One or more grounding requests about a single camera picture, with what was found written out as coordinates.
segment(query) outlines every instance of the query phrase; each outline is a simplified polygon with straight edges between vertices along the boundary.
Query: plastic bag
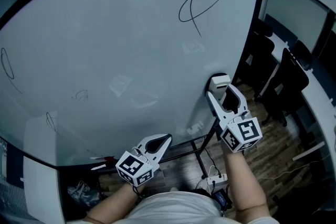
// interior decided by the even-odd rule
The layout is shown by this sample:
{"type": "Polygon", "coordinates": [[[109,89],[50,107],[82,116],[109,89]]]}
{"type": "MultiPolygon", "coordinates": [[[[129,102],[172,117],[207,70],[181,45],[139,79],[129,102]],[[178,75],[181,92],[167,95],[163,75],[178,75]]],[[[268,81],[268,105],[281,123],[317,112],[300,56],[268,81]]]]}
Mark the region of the plastic bag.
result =
{"type": "Polygon", "coordinates": [[[99,192],[96,189],[91,189],[84,181],[80,181],[76,187],[68,186],[68,194],[74,201],[90,209],[100,202],[99,192]]]}

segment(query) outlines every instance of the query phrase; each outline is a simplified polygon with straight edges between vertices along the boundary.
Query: human arm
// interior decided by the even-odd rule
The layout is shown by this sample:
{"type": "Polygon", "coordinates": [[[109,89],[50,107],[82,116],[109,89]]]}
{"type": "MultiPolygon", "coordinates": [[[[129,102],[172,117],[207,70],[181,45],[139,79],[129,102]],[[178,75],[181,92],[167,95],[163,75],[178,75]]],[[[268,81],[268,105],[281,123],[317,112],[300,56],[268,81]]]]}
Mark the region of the human arm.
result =
{"type": "MultiPolygon", "coordinates": [[[[138,187],[141,193],[144,185],[138,187]]],[[[123,219],[132,209],[138,196],[130,184],[124,184],[116,193],[93,207],[84,221],[93,224],[111,224],[123,219]]]]}
{"type": "Polygon", "coordinates": [[[241,152],[232,153],[222,144],[225,168],[230,184],[236,220],[241,223],[270,217],[266,195],[256,177],[248,167],[241,152]]]}

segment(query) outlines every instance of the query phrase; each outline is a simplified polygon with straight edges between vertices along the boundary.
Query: shirt sleeve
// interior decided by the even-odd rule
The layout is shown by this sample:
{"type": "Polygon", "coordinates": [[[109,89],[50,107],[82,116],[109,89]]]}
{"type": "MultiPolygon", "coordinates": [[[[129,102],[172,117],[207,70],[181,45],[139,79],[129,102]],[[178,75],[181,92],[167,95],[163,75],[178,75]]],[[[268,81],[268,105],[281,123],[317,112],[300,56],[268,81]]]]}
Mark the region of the shirt sleeve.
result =
{"type": "Polygon", "coordinates": [[[262,217],[252,220],[248,224],[279,224],[279,222],[272,217],[262,217]]]}

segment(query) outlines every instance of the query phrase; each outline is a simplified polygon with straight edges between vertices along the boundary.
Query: power strip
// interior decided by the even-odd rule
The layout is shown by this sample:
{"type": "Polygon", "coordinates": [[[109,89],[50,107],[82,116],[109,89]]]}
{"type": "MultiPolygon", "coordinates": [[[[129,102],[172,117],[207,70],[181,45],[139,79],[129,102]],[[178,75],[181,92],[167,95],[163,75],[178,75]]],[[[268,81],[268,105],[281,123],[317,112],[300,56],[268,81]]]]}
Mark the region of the power strip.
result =
{"type": "Polygon", "coordinates": [[[210,177],[207,177],[206,179],[208,181],[208,185],[212,186],[213,181],[215,182],[215,184],[227,181],[227,175],[222,174],[222,177],[219,177],[219,175],[218,176],[210,176],[210,177]]]}

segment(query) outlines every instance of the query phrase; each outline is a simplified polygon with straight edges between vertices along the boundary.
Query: white t-shirt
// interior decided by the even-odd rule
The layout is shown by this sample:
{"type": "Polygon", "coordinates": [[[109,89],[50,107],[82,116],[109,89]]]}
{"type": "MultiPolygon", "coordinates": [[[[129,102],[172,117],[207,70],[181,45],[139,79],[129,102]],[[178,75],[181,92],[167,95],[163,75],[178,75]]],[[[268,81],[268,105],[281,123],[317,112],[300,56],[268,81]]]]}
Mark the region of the white t-shirt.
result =
{"type": "MultiPolygon", "coordinates": [[[[116,224],[238,224],[221,217],[219,203],[204,195],[174,191],[160,193],[143,200],[131,213],[116,224]]],[[[264,217],[250,224],[279,224],[264,217]]]]}

